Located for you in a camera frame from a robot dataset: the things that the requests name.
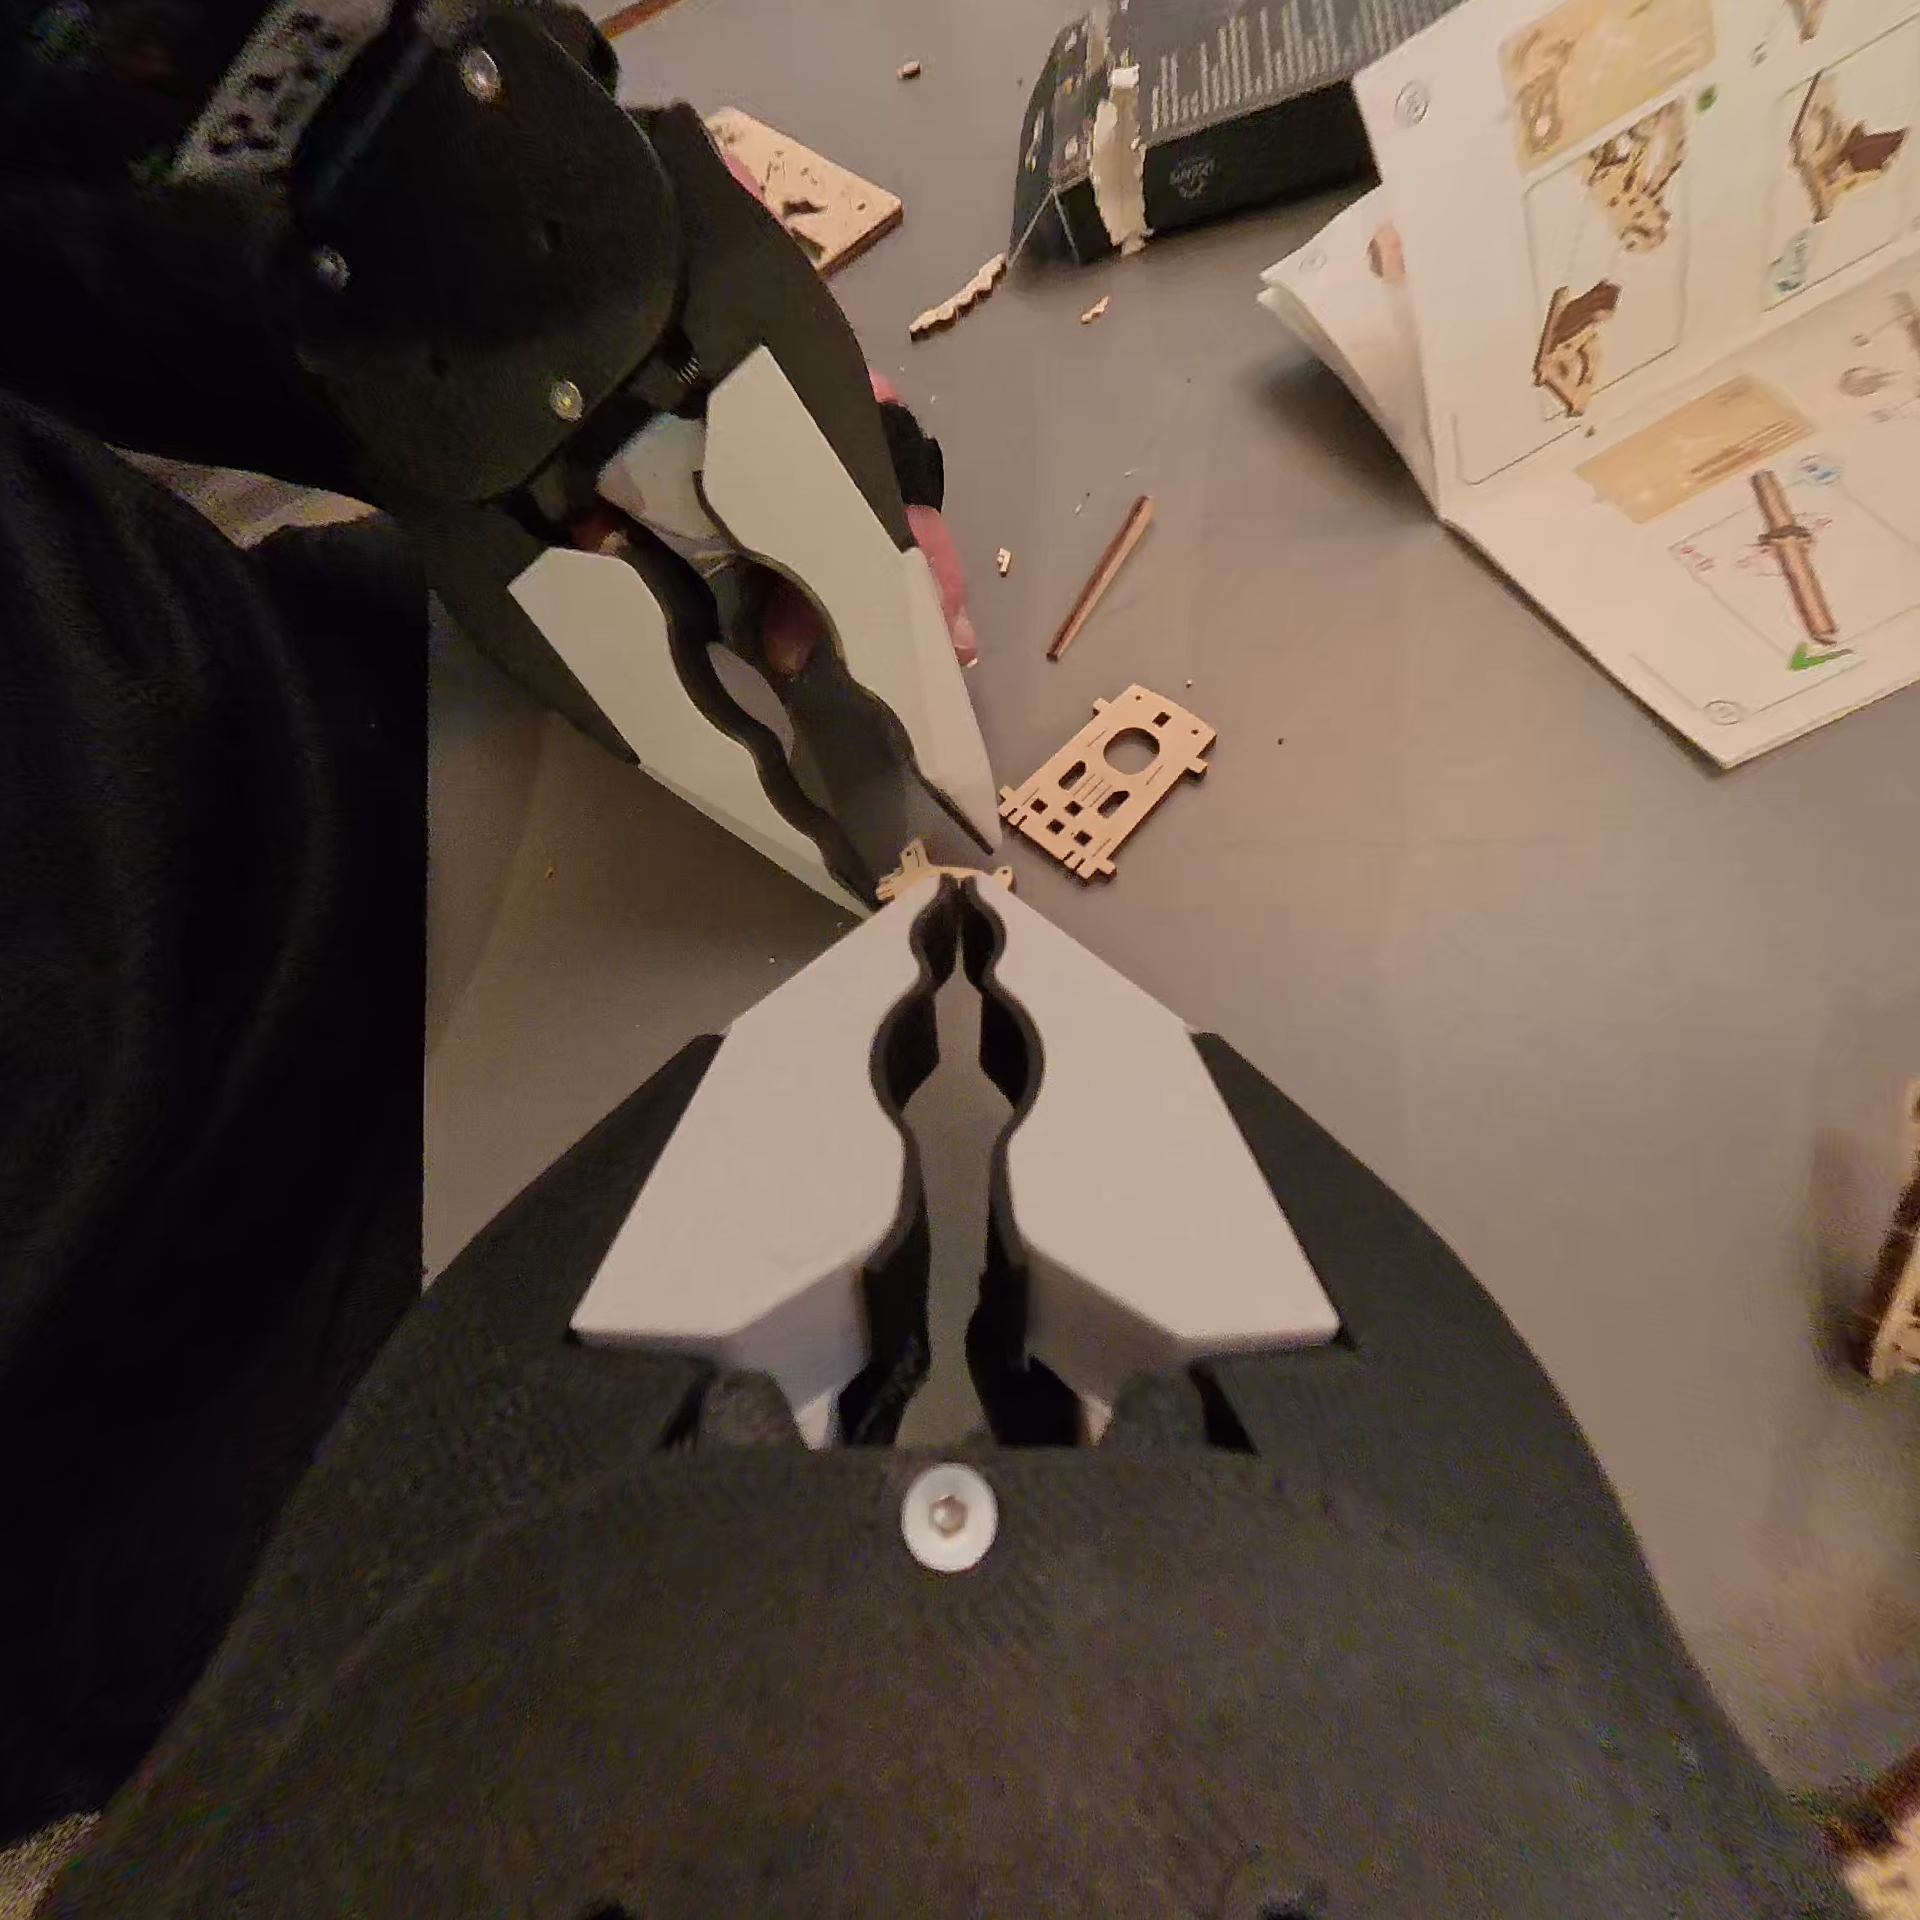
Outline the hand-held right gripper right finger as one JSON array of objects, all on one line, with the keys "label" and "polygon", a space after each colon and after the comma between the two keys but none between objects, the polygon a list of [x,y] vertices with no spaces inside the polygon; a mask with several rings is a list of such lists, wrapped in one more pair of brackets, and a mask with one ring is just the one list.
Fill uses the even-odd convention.
[{"label": "hand-held right gripper right finger", "polygon": [[1337,1341],[1189,1021],[990,879],[961,885],[959,956],[1010,1106],[966,1320],[991,1434],[1072,1447],[1142,1376]]}]

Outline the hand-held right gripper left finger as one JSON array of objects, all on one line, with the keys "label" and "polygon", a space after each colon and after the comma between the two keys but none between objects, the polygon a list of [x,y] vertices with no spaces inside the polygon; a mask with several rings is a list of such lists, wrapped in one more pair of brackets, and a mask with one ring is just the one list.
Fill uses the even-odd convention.
[{"label": "hand-held right gripper left finger", "polygon": [[568,1328],[773,1377],[805,1437],[889,1445],[927,1372],[904,1101],[964,889],[927,878],[732,1021]]}]

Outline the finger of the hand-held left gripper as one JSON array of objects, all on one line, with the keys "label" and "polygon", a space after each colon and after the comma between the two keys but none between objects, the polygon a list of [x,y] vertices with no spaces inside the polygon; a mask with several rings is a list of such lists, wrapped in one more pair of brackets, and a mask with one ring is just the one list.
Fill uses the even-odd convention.
[{"label": "finger of the hand-held left gripper", "polygon": [[908,485],[940,450],[700,114],[637,110],[671,232],[637,362],[637,768],[767,857],[996,849],[990,751]]},{"label": "finger of the hand-held left gripper", "polygon": [[424,570],[480,650],[783,872],[856,913],[900,825],[900,732],[823,640],[775,685],[788,733],[717,666],[740,629],[700,570],[616,525],[609,551],[545,543],[498,508],[424,513]]}]

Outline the small wooden model part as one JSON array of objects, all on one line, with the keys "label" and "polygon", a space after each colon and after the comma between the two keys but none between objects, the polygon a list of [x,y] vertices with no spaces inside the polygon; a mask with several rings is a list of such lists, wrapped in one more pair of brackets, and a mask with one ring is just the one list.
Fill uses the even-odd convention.
[{"label": "small wooden model part", "polygon": [[932,879],[981,879],[996,885],[1007,895],[1017,889],[1013,866],[978,868],[958,862],[941,862],[932,854],[932,849],[927,849],[927,841],[922,836],[913,836],[900,847],[896,866],[879,876],[874,885],[874,901],[877,904],[889,904]]}]

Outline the assembled wooden model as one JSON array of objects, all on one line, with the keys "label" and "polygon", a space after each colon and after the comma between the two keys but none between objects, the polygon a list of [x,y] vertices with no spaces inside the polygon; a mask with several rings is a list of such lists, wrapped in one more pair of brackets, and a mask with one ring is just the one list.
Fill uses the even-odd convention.
[{"label": "assembled wooden model", "polygon": [[1904,1186],[1881,1237],[1874,1271],[1841,1320],[1839,1349],[1871,1384],[1918,1376],[1918,1084],[1904,1096]]}]

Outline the blurred wooden model piece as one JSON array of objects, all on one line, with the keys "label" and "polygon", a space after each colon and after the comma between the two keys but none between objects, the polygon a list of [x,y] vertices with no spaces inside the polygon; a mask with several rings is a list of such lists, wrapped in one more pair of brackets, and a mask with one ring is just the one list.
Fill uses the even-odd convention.
[{"label": "blurred wooden model piece", "polygon": [[1918,1917],[1918,1748],[1825,1813],[1818,1833],[1863,1916]]}]

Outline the person's left hand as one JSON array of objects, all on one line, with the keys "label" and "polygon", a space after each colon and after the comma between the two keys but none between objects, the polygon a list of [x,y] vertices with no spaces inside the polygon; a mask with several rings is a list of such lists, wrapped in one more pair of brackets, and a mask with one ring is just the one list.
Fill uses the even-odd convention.
[{"label": "person's left hand", "polygon": [[950,649],[961,670],[972,670],[975,665],[975,625],[968,610],[964,569],[944,518],[944,450],[881,372],[870,369],[869,380],[896,468],[908,530],[927,562]]}]

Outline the thin wooden stick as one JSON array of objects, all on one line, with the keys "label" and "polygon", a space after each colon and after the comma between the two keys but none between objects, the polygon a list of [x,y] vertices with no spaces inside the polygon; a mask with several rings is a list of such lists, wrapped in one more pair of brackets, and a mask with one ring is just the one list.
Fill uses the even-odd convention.
[{"label": "thin wooden stick", "polygon": [[1136,553],[1145,532],[1149,530],[1156,517],[1159,502],[1149,493],[1136,496],[1128,512],[1125,513],[1119,528],[1102,551],[1100,560],[1093,564],[1090,575],[1084,581],[1080,589],[1072,598],[1066,615],[1062,616],[1058,630],[1047,645],[1044,658],[1049,663],[1058,663],[1076,642],[1079,632],[1090,622],[1093,613],[1109,594],[1113,583],[1117,581],[1119,570],[1125,569],[1126,560]]}]

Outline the jagged wooden strip piece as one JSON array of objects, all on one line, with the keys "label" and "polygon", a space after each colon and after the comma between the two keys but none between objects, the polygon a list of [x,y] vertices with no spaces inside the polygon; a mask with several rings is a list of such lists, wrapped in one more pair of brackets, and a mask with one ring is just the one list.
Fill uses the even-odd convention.
[{"label": "jagged wooden strip piece", "polygon": [[959,322],[996,292],[1005,266],[1005,254],[990,255],[952,294],[911,318],[908,324],[908,338],[911,342],[922,342],[925,338]]}]

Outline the flat wooden plate with holes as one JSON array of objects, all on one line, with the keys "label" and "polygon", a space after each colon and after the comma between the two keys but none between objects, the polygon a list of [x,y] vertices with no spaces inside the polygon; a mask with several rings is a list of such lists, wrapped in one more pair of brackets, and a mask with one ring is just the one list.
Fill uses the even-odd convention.
[{"label": "flat wooden plate with holes", "polygon": [[1183,782],[1205,778],[1216,728],[1137,684],[1095,698],[1090,719],[999,793],[999,816],[1080,882],[1111,879],[1117,853]]}]

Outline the wooden laser-cut sheet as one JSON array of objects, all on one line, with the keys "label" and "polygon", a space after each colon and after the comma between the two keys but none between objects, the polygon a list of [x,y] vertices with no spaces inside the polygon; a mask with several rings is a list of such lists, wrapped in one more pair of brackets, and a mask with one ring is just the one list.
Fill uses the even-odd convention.
[{"label": "wooden laser-cut sheet", "polygon": [[813,270],[830,279],[896,232],[904,206],[881,186],[805,141],[737,110],[717,106],[703,118],[728,167],[800,245]]}]

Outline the black cardboard box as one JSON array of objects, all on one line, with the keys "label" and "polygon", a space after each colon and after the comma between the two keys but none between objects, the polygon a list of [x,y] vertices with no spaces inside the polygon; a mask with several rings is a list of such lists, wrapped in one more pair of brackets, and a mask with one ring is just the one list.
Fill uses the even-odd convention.
[{"label": "black cardboard box", "polygon": [[1050,40],[1017,141],[1005,258],[1088,265],[1367,176],[1362,68],[1450,1],[1102,1]]}]

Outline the white instruction booklet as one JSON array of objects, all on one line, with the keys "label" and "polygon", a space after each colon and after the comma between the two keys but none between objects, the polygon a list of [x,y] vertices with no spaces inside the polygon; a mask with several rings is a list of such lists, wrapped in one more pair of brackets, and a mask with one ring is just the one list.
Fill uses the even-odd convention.
[{"label": "white instruction booklet", "polygon": [[1260,304],[1735,768],[1918,681],[1918,4],[1457,4]]}]

